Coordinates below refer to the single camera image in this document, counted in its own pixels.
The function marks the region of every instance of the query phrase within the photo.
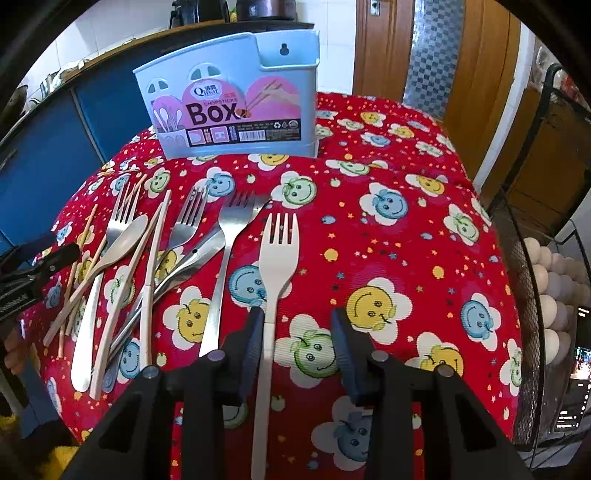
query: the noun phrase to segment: green smiley face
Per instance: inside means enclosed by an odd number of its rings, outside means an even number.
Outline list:
[[[467,216],[458,215],[453,219],[453,221],[456,224],[457,233],[472,242],[476,242],[476,240],[478,240],[478,237],[480,236],[478,228],[476,228],[472,220],[470,220]]]
[[[511,359],[511,382],[516,387],[521,386],[521,351]]]
[[[283,195],[289,203],[294,205],[307,205],[316,197],[318,188],[308,179],[293,179],[283,187]]]
[[[326,378],[334,375],[339,367],[336,363],[335,349],[330,335],[315,330],[304,334],[292,346],[297,368],[313,378]]]
[[[166,188],[166,185],[168,185],[169,180],[170,173],[167,171],[163,171],[162,173],[159,173],[158,175],[154,176],[154,178],[152,179],[152,183],[150,184],[150,189],[153,192],[160,193]]]
[[[342,161],[340,166],[346,171],[351,172],[355,175],[367,175],[369,173],[369,167],[362,163],[355,163],[351,161]]]

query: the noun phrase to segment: cabinet handle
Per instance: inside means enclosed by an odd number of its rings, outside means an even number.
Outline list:
[[[16,148],[13,148],[8,155],[6,155],[6,157],[4,157],[4,159],[2,160],[2,163],[0,163],[0,171],[2,171],[4,169],[4,167],[6,166],[6,164],[8,163],[8,160],[10,160],[14,154],[17,152]]]

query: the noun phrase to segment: tablecloth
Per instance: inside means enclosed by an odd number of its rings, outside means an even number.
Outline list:
[[[316,116],[316,159],[251,154],[166,160],[153,128],[140,132],[84,182],[56,219],[53,230],[62,245],[82,234],[94,204],[99,206],[74,286],[103,237],[115,196],[144,173],[148,178],[138,214],[151,215],[165,191],[172,191],[161,249],[191,186],[209,186],[196,237],[167,255],[157,278],[215,224],[230,192],[270,195],[267,210],[234,246],[221,325],[223,339],[242,326],[251,306],[265,306],[257,267],[264,222],[268,213],[297,213],[300,259],[277,314],[267,478],[363,475],[372,412],[355,407],[341,385],[328,330],[335,306],[346,307],[353,327],[367,333],[377,348],[407,364],[429,370],[451,365],[511,437],[521,383],[517,311],[491,221],[450,140],[432,117],[373,97],[319,93]],[[220,260],[217,255],[155,305],[153,360],[164,370],[197,358]],[[146,262],[147,255],[124,312],[143,282]],[[105,274],[95,350],[127,263],[129,257]],[[63,359],[56,358],[56,340],[49,348],[40,341],[63,303],[68,274],[64,269],[53,277],[46,300],[27,311],[24,320],[52,402],[83,440],[138,373],[138,340],[136,332],[111,394],[93,401],[75,391],[70,361],[80,315]],[[253,392],[240,408],[225,408],[230,479],[248,476],[254,399]],[[180,473],[182,418],[179,406],[173,478]],[[419,411],[413,426],[421,478]]]

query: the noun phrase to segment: beige spoon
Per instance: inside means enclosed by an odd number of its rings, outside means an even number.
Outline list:
[[[72,308],[78,304],[82,298],[82,295],[84,295],[88,285],[92,283],[95,277],[105,268],[117,263],[129,253],[129,251],[135,246],[135,244],[137,244],[141,236],[144,234],[147,225],[148,216],[140,215],[133,222],[131,222],[131,224],[123,231],[121,235],[119,235],[117,240],[113,242],[113,245],[111,245],[104,256],[97,262],[95,267],[88,273],[86,278],[82,281],[76,291],[70,296],[66,304],[63,306],[61,312],[57,315],[56,319],[49,327],[49,330],[43,339],[43,345],[50,345],[56,333],[60,330],[61,324],[64,323]]]

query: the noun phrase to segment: black appliance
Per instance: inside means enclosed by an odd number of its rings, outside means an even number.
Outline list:
[[[237,0],[236,16],[243,20],[295,20],[296,0]]]
[[[174,0],[168,27],[182,27],[210,20],[230,21],[226,0]]]

